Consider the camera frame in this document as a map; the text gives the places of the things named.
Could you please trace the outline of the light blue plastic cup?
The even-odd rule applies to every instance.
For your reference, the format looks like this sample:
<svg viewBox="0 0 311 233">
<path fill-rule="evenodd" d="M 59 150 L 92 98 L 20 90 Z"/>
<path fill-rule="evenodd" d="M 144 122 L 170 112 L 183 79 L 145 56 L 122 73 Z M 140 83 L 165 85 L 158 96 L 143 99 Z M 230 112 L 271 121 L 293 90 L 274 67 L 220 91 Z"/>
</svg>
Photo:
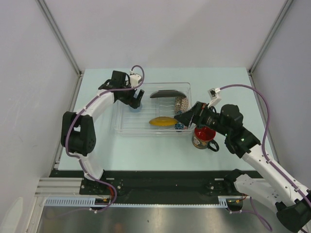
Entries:
<svg viewBox="0 0 311 233">
<path fill-rule="evenodd" d="M 142 104 L 138 108 L 133 108 L 129 106 L 129 111 L 132 113 L 139 113 L 142 110 Z"/>
</svg>

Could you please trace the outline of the blue triangle patterned bowl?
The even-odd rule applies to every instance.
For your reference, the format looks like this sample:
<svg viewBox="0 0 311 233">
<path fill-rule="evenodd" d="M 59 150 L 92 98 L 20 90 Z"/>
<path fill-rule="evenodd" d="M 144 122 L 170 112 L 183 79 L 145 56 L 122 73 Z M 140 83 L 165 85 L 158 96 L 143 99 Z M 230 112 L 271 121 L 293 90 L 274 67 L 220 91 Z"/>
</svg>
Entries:
<svg viewBox="0 0 311 233">
<path fill-rule="evenodd" d="M 179 133 L 179 132 L 182 132 L 187 127 L 184 124 L 182 124 L 181 122 L 178 122 L 175 124 L 174 128 Z"/>
</svg>

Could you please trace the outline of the pink patterned bowl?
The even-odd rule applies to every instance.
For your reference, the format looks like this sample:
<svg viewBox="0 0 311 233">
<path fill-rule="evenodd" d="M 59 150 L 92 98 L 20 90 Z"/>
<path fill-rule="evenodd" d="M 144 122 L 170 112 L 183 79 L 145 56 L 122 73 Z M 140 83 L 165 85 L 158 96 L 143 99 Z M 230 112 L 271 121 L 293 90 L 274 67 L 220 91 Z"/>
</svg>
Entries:
<svg viewBox="0 0 311 233">
<path fill-rule="evenodd" d="M 187 97 L 176 97 L 174 104 L 175 114 L 183 113 L 189 109 L 189 99 Z"/>
</svg>

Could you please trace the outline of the clear plastic dish rack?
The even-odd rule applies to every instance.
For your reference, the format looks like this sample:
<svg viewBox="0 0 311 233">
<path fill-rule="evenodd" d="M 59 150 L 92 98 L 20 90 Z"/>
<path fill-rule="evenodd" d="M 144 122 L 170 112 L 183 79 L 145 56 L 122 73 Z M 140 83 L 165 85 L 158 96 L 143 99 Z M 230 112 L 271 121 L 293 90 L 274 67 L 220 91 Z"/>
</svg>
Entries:
<svg viewBox="0 0 311 233">
<path fill-rule="evenodd" d="M 153 126 L 149 121 L 156 117 L 174 117 L 175 98 L 151 99 L 150 95 L 158 90 L 177 90 L 183 92 L 189 99 L 189 109 L 192 107 L 190 84 L 187 82 L 174 83 L 145 83 L 142 85 L 144 96 L 141 100 L 142 110 L 139 113 L 129 111 L 129 106 L 117 102 L 115 110 L 115 130 L 122 135 L 186 135 L 191 134 L 194 127 L 187 127 L 177 132 L 174 126 Z"/>
</svg>

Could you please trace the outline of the red interior dark mug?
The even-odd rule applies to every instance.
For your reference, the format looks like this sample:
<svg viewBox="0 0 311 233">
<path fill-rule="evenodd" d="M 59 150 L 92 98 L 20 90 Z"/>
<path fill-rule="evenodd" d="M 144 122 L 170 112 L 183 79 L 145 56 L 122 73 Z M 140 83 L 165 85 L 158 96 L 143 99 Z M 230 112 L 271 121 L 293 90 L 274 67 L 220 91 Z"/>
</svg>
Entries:
<svg viewBox="0 0 311 233">
<path fill-rule="evenodd" d="M 201 150 L 209 149 L 213 152 L 219 151 L 219 145 L 214 140 L 216 136 L 216 131 L 210 129 L 209 127 L 196 127 L 192 134 L 192 144 Z"/>
</svg>

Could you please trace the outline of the black floral square plate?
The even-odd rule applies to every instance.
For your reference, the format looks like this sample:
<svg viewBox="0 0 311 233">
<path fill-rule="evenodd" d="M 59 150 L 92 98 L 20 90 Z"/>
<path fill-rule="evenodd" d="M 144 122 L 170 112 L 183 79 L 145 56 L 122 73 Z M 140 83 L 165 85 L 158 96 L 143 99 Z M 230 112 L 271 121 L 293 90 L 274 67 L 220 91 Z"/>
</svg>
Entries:
<svg viewBox="0 0 311 233">
<path fill-rule="evenodd" d="M 187 96 L 177 90 L 158 90 L 150 95 L 151 99 L 156 98 L 186 98 Z"/>
</svg>

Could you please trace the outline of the yellow brown round saucer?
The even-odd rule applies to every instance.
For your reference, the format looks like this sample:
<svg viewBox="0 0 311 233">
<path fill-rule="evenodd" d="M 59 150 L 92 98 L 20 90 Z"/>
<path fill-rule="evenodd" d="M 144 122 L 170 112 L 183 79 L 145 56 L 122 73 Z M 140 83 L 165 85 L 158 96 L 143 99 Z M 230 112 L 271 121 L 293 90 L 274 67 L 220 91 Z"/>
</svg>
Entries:
<svg viewBox="0 0 311 233">
<path fill-rule="evenodd" d="M 172 117 L 168 117 L 168 116 L 156 117 L 149 121 L 149 124 L 153 126 L 160 126 L 160 127 L 174 126 L 177 123 L 178 121 L 176 119 Z"/>
</svg>

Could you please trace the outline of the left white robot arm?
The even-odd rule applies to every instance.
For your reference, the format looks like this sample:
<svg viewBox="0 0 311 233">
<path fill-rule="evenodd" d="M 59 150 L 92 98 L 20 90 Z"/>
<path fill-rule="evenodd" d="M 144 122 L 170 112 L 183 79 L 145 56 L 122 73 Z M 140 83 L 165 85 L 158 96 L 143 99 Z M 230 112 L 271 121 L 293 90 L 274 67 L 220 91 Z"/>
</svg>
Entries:
<svg viewBox="0 0 311 233">
<path fill-rule="evenodd" d="M 84 177 L 92 180 L 90 188 L 97 194 L 107 190 L 107 181 L 102 179 L 104 169 L 95 162 L 92 155 L 96 145 L 95 122 L 104 111 L 117 101 L 138 109 L 144 91 L 136 92 L 144 82 L 144 70 L 135 65 L 130 73 L 112 72 L 97 90 L 95 96 L 79 111 L 63 114 L 61 145 L 69 157 L 76 158 L 84 172 Z"/>
</svg>

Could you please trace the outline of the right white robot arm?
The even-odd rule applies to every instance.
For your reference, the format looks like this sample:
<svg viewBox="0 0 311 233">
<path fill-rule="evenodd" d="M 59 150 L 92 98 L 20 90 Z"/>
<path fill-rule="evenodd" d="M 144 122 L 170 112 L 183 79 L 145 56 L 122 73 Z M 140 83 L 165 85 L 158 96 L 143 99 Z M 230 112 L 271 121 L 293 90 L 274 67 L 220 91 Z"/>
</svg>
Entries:
<svg viewBox="0 0 311 233">
<path fill-rule="evenodd" d="M 228 194 L 240 192 L 255 198 L 275 212 L 279 222 L 293 233 L 307 225 L 311 219 L 311 190 L 267 154 L 263 143 L 244 127 L 238 106 L 226 104 L 217 113 L 198 101 L 190 110 L 174 118 L 186 126 L 208 127 L 223 135 L 230 153 L 247 162 L 269 184 L 266 187 L 234 170 L 235 177 L 224 182 Z"/>
</svg>

